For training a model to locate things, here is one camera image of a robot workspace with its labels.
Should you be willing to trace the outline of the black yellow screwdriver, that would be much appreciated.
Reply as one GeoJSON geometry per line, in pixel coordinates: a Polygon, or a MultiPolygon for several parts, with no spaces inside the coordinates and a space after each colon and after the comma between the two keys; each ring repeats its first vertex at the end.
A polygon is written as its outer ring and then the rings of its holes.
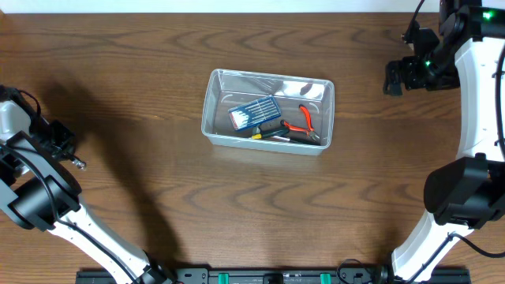
{"type": "Polygon", "coordinates": [[[285,126],[280,126],[275,129],[262,130],[259,126],[255,127],[252,131],[251,139],[262,140],[271,138],[273,136],[283,136],[289,132],[289,128],[285,126]]]}

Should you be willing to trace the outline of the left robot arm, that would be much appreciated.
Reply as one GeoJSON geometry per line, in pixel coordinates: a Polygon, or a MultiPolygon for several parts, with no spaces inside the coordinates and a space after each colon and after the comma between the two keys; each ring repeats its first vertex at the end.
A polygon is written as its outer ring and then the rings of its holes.
{"type": "Polygon", "coordinates": [[[117,283],[175,283],[176,275],[103,223],[81,198],[62,165],[75,155],[75,135],[41,114],[35,96],[1,87],[1,210],[19,227],[37,229],[78,247],[117,283]]]}

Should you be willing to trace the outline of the silver ring wrench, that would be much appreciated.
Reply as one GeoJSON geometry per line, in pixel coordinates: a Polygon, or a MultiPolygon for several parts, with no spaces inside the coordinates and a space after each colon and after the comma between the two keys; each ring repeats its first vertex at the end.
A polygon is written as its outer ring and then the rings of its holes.
{"type": "Polygon", "coordinates": [[[72,164],[74,164],[79,170],[86,170],[87,169],[87,163],[84,162],[83,160],[77,158],[75,155],[72,155],[69,159],[72,164]]]}

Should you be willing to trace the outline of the blue precision screwdriver set case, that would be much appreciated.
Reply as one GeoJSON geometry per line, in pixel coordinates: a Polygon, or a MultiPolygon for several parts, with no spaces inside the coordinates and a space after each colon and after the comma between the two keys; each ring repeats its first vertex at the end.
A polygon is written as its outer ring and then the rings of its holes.
{"type": "Polygon", "coordinates": [[[282,112],[274,96],[269,95],[230,108],[228,114],[234,129],[242,131],[280,118],[282,112]]]}

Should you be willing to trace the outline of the black handled hammer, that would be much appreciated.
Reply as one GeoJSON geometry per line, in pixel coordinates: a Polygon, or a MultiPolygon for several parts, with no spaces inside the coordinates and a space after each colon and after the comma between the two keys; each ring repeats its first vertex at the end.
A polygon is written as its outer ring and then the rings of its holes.
{"type": "Polygon", "coordinates": [[[267,139],[274,139],[277,141],[289,142],[289,143],[294,143],[294,144],[319,145],[319,143],[317,141],[314,141],[311,139],[306,140],[306,139],[300,139],[300,138],[296,138],[296,137],[288,137],[287,134],[285,134],[283,136],[273,136],[273,137],[267,138],[267,139]]]}

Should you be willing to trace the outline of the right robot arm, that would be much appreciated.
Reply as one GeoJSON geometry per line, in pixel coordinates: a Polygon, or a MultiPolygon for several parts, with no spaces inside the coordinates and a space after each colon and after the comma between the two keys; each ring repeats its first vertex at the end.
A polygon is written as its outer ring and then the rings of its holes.
{"type": "Polygon", "coordinates": [[[437,30],[409,23],[413,54],[385,67],[383,93],[459,89],[461,136],[454,162],[428,175],[425,210],[374,283],[467,283],[467,270],[439,268],[459,242],[504,215],[504,4],[440,3],[437,30]]]}

